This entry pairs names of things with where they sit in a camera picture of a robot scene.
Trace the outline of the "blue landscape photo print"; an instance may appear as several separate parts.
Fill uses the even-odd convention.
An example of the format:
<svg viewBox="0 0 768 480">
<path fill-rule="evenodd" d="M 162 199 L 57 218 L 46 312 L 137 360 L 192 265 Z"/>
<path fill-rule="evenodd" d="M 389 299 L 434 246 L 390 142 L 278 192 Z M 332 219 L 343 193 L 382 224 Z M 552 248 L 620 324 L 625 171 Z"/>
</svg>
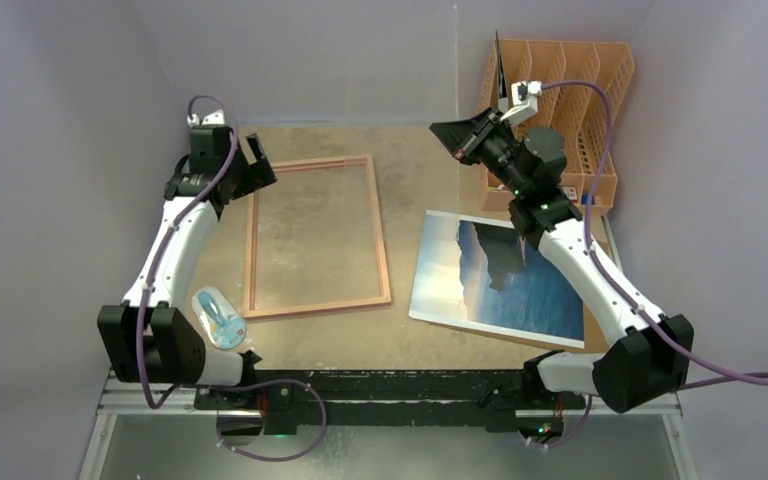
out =
<svg viewBox="0 0 768 480">
<path fill-rule="evenodd" d="M 585 346 L 581 298 L 508 221 L 426 211 L 408 315 L 556 348 Z"/>
</svg>

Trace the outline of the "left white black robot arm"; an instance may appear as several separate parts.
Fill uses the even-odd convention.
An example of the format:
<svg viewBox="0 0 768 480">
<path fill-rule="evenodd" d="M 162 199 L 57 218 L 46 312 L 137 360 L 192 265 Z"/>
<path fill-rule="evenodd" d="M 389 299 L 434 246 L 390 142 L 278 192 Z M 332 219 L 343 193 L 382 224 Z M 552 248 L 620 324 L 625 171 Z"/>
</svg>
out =
<svg viewBox="0 0 768 480">
<path fill-rule="evenodd" d="M 249 161 L 231 143 L 233 132 L 223 125 L 191 129 L 190 151 L 164 188 L 149 256 L 122 301 L 101 308 L 97 326 L 118 380 L 138 383 L 144 369 L 150 383 L 219 385 L 224 401 L 244 409 L 258 395 L 244 356 L 207 346 L 185 316 L 190 282 L 225 206 L 276 181 L 259 137 L 244 138 Z"/>
</svg>

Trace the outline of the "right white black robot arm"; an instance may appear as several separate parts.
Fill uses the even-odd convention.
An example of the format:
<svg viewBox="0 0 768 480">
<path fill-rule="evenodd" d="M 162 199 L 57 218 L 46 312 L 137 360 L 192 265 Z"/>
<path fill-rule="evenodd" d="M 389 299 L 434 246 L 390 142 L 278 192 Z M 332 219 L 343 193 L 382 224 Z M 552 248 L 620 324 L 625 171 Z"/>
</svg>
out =
<svg viewBox="0 0 768 480">
<path fill-rule="evenodd" d="M 565 140 L 549 127 L 515 137 L 507 118 L 489 107 L 468 119 L 434 122 L 429 130 L 463 165 L 480 165 L 512 193 L 511 223 L 568 281 L 607 342 L 602 354 L 553 351 L 525 363 L 521 392 L 544 407 L 560 392 L 600 398 L 628 412 L 685 386 L 694 329 L 670 316 L 624 277 L 586 229 L 582 211 L 561 187 Z"/>
</svg>

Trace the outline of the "pink wooden picture frame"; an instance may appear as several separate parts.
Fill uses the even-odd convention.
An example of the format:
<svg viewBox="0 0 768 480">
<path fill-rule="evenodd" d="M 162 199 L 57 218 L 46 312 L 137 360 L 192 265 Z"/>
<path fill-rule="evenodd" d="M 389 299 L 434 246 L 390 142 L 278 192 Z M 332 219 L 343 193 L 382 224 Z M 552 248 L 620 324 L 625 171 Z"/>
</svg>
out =
<svg viewBox="0 0 768 480">
<path fill-rule="evenodd" d="M 245 267 L 244 281 L 245 290 L 243 293 L 243 313 L 251 319 L 267 319 L 288 317 L 291 315 L 313 315 L 343 312 L 352 309 L 382 307 L 388 306 L 392 302 L 390 275 L 387 264 L 387 254 L 383 232 L 383 222 L 380 211 L 380 201 L 375 174 L 375 163 L 373 157 L 369 154 L 317 158 L 306 160 L 291 160 L 280 162 L 274 165 L 275 172 L 278 174 L 287 174 L 295 172 L 318 171 L 338 168 L 346 170 L 350 167 L 358 166 L 364 170 L 366 176 L 367 196 L 369 200 L 370 227 L 373 235 L 373 245 L 375 248 L 376 275 L 379 294 L 376 296 L 352 299 L 352 300 L 334 300 L 312 303 L 299 306 L 259 308 L 256 306 L 257 293 L 257 253 L 259 247 L 258 225 L 259 225 L 259 200 L 260 195 L 252 195 L 247 208 L 248 218 L 246 224 L 246 246 L 245 246 Z"/>
</svg>

